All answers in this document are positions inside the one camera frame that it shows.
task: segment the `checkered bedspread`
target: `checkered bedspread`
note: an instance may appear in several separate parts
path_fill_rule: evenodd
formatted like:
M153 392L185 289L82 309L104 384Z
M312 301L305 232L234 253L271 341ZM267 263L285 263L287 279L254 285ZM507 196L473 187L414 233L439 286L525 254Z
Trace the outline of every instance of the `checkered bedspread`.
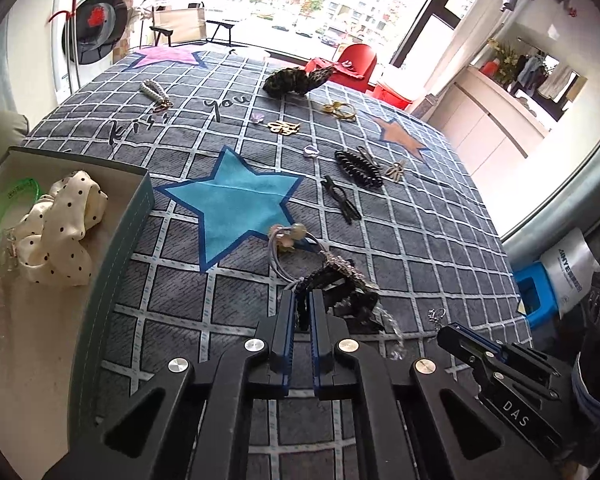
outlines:
M162 61L137 68L130 54L59 106L32 132L26 144L49 150L120 160L147 167L154 186L210 174L223 146L255 171L304 176L287 206L333 252L352 258L381 287L382 305L408 338L407 359L431 356L475 388L466 366L438 348L427 320L432 308L446 309L457 321L502 341L528 342L525 320L515 311L517 289L502 245L474 183L445 137L425 123L356 91L327 83L307 98L270 99L262 90L275 65L213 52L196 54L197 66ZM150 100L139 83L153 78L174 103L166 118L146 119ZM213 120L203 99L245 98L221 108ZM355 123L321 113L327 101L352 103ZM272 134L253 124L252 112L273 120L301 123L300 133ZM395 144L381 142L371 117L396 119L430 151L426 164ZM138 131L132 121L140 119ZM122 137L109 144L111 121ZM314 144L317 159L302 156ZM406 160L404 181L386 180L380 190L353 185L340 173L334 150L366 146L381 162ZM331 175L362 213L347 225L336 203L321 189ZM198 218L155 192L151 213L128 265L113 313L102 362L96 414L141 388L176 356L204 361L253 335L259 319L276 311L284 283L267 265L266 242L250 237L207 272L200 273ZM316 254L295 251L282 259L296 276L320 265ZM360 339L387 354L395 338ZM257 400L249 460L250 479L357 478L350 402L313 397L308 335L297 334L288 399Z

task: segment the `orange star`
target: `orange star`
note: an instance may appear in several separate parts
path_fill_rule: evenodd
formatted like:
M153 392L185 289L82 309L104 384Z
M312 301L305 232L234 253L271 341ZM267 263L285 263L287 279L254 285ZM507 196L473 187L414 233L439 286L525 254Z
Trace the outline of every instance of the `orange star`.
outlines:
M382 140L382 142L398 144L407 150L411 156L414 156L420 162L424 162L424 158L422 158L420 150L428 150L429 148L427 148L418 139L412 137L411 134L405 130L398 121L391 119L389 122L386 122L378 117L373 116L371 119L380 126L380 140Z

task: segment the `scrunchie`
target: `scrunchie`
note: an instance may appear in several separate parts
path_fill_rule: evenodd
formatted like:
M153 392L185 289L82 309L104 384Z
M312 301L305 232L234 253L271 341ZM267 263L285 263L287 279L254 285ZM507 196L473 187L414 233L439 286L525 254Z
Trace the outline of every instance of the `scrunchie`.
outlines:
M102 220L107 200L85 171L54 183L13 230L23 275L55 286L89 283L93 264L80 240Z

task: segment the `open storage box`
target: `open storage box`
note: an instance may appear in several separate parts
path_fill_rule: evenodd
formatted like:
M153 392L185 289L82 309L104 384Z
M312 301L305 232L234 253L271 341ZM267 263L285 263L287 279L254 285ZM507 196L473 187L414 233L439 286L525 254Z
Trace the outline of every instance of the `open storage box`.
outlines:
M0 449L24 479L40 478L94 424L94 391L107 316L154 194L145 168L112 160L10 148L0 192L33 178L47 192L84 170L109 197L102 222L82 246L93 259L88 285L55 288L17 274L6 287L10 322L0 340Z

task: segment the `star pattern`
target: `star pattern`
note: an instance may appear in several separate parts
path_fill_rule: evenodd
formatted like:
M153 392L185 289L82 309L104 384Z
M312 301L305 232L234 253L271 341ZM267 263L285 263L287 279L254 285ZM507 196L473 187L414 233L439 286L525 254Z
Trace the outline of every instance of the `star pattern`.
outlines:
M198 215L200 272L205 272L249 236L267 240L272 225L291 225L286 202L302 179L256 173L224 146L211 175L155 189Z
M184 65L206 68L198 53L191 52L185 46L148 46L138 50L135 54L138 58L126 67L124 72L132 68L160 63L161 61L173 61Z
M402 146L411 156L417 158L420 162L425 162L422 150L430 151L430 149L413 137L404 127L396 120L391 119L389 122L380 117L370 116L371 120L380 126L380 140L391 144Z

